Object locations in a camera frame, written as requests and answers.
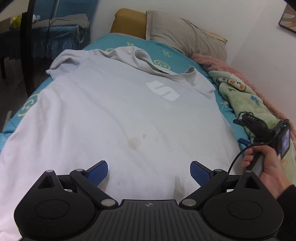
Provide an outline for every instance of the white logo on shirt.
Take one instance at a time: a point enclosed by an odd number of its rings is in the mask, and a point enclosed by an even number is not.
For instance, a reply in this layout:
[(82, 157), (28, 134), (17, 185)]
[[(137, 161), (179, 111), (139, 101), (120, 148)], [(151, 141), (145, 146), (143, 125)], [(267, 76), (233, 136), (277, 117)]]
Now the white logo on shirt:
[(163, 83), (161, 82), (158, 82), (158, 81), (153, 81), (153, 82), (150, 82), (150, 83), (146, 83), (146, 85), (148, 86), (148, 88), (150, 90), (152, 90), (155, 94), (158, 94), (158, 95), (163, 95), (163, 94), (166, 94), (168, 93), (167, 95), (165, 96), (162, 96), (163, 98), (167, 99), (167, 100), (171, 100), (171, 101), (174, 101), (176, 100), (177, 98), (179, 98), (179, 94), (174, 91), (171, 87), (168, 87), (168, 86), (164, 86), (164, 87), (161, 87), (161, 88), (157, 88), (157, 87), (160, 87), (162, 85), (164, 85)]

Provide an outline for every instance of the human hand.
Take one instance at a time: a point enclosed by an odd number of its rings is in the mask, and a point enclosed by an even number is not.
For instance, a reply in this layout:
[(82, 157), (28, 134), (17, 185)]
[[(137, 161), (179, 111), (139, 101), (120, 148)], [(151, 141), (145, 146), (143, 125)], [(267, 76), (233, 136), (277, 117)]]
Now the human hand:
[(263, 172), (260, 175), (261, 182), (277, 199), (290, 185), (291, 182), (281, 168), (276, 151), (270, 146), (254, 146), (246, 151), (242, 168), (248, 167), (253, 161), (253, 152), (262, 152), (265, 155)]

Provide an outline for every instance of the teal bed sheet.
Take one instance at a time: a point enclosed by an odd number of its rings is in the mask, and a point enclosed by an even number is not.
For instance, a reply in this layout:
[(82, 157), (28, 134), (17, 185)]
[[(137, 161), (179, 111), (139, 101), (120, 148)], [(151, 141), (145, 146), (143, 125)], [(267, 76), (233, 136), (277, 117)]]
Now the teal bed sheet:
[[(239, 138), (249, 139), (245, 130), (241, 126), (233, 124), (232, 121), (236, 118), (233, 109), (231, 108), (230, 104), (222, 98), (221, 94), (219, 93), (218, 86), (213, 82), (208, 73), (199, 64), (195, 63), (179, 51), (156, 41), (146, 41), (143, 39), (134, 38), (132, 36), (119, 34), (105, 35), (85, 47), (84, 50), (102, 49), (105, 51), (112, 51), (117, 47), (128, 45), (137, 46), (141, 49), (144, 49), (150, 55), (151, 59), (156, 65), (170, 69), (171, 71), (178, 74), (184, 73), (191, 66), (195, 67), (216, 88), (216, 102), (221, 113), (232, 127), (236, 140)], [(7, 122), (3, 134), (0, 134), (0, 151), (2, 150), (8, 137), (15, 131), (16, 127), (28, 109), (36, 103), (40, 91), (48, 86), (52, 81), (53, 80), (51, 77), (46, 79), (28, 98), (23, 107), (21, 107), (18, 112)], [(239, 143), (239, 147), (242, 149), (245, 146)]]

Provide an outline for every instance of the device screen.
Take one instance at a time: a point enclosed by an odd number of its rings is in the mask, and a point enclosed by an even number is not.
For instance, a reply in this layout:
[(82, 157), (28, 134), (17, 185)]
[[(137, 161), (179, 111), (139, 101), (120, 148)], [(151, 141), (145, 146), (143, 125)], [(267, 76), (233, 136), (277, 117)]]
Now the device screen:
[(281, 140), (281, 157), (283, 158), (284, 155), (287, 153), (290, 147), (290, 129), (287, 130), (285, 135)]

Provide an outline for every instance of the framed picture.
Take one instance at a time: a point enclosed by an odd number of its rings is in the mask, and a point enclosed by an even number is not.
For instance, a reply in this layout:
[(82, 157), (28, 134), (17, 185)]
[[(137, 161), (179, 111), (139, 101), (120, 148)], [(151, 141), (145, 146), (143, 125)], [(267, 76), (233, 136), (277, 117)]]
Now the framed picture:
[(287, 4), (279, 25), (296, 33), (296, 11)]

